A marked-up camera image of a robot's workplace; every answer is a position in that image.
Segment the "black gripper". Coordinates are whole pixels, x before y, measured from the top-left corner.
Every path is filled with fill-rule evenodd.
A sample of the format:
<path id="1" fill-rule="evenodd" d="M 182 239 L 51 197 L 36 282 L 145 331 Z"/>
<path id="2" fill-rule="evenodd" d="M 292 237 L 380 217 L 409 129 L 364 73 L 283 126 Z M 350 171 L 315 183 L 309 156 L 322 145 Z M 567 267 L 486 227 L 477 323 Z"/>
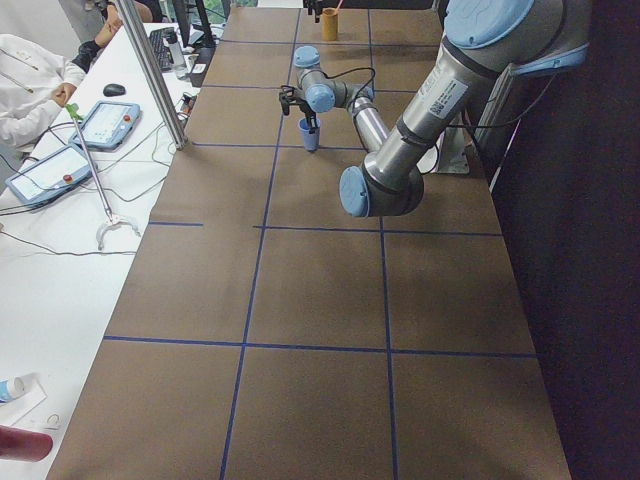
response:
<path id="1" fill-rule="evenodd" d="M 320 22 L 321 0 L 306 0 L 307 13 L 313 17 L 315 23 Z M 291 85 L 281 85 L 278 100 L 284 116 L 290 114 L 292 106 L 298 107 L 305 114 L 307 131 L 315 134 L 319 129 L 317 115 L 305 100 L 303 92 Z"/>

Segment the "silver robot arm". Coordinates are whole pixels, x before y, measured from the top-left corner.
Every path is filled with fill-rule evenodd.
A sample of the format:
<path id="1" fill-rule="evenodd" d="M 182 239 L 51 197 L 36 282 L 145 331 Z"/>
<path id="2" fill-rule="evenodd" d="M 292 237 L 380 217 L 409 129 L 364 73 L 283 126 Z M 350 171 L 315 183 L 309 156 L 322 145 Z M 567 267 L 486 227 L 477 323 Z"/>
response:
<path id="1" fill-rule="evenodd" d="M 580 65 L 591 14 L 589 1 L 449 2 L 436 63 L 392 129 L 367 86 L 329 78 L 319 51 L 300 46 L 297 84 L 282 87 L 281 107 L 299 106 L 312 131 L 317 114 L 347 110 L 367 155 L 341 175 L 343 209 L 353 217 L 405 215 L 423 197 L 419 161 L 465 105 L 509 66 L 516 75 L 549 75 Z"/>

